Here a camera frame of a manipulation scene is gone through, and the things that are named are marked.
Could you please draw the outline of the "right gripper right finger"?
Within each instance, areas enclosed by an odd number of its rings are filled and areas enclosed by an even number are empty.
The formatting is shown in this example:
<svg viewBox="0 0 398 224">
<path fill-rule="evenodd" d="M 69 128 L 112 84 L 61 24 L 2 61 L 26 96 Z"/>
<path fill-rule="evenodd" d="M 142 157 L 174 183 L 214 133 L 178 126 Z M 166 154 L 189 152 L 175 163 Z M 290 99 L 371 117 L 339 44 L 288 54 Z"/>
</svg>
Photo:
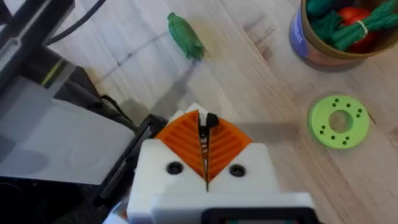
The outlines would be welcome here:
<svg viewBox="0 0 398 224">
<path fill-rule="evenodd" d="M 201 115 L 200 137 L 206 191 L 211 194 L 277 194 L 281 192 L 268 147 L 254 142 L 229 121 Z"/>
</svg>

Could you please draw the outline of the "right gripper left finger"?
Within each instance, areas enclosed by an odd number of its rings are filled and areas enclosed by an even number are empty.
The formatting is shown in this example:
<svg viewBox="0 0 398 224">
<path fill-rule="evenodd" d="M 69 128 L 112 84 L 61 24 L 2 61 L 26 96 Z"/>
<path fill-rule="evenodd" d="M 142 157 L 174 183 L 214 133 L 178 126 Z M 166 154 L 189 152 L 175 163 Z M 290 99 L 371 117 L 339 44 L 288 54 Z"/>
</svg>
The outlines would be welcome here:
<svg viewBox="0 0 398 224">
<path fill-rule="evenodd" d="M 129 193 L 129 223 L 201 223 L 207 195 L 199 126 L 203 108 L 177 111 L 142 143 Z"/>
</svg>

